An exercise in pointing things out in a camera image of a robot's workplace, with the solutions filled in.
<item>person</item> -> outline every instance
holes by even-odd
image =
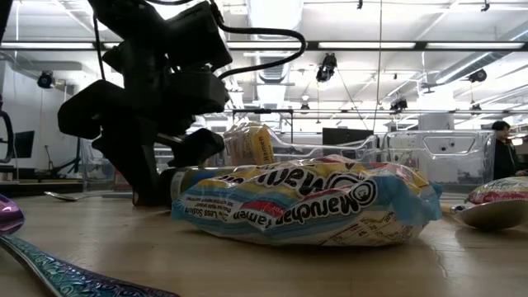
[[[515,146],[508,138],[510,136],[510,125],[504,120],[498,120],[493,123],[492,130],[495,130],[497,139],[495,143],[493,179],[528,175],[528,172],[521,168]]]

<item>dark hair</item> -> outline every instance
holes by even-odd
[[[510,124],[508,124],[504,120],[498,120],[492,125],[492,130],[495,130],[495,131],[502,131],[504,130],[504,128],[510,129]]]

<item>black jacket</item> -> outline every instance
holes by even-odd
[[[519,158],[512,142],[508,140],[503,143],[497,140],[495,143],[495,165],[493,169],[493,179],[513,177],[519,170],[523,170],[519,164]]]

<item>desk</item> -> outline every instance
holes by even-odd
[[[16,202],[26,214],[20,238],[88,270],[183,297],[528,295],[526,229],[488,234],[445,218],[403,246],[278,248],[215,238],[129,200]],[[4,251],[0,291],[41,296]]]

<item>yellow package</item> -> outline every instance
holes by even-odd
[[[266,125],[244,123],[224,134],[224,165],[264,165],[274,162],[270,129]]]

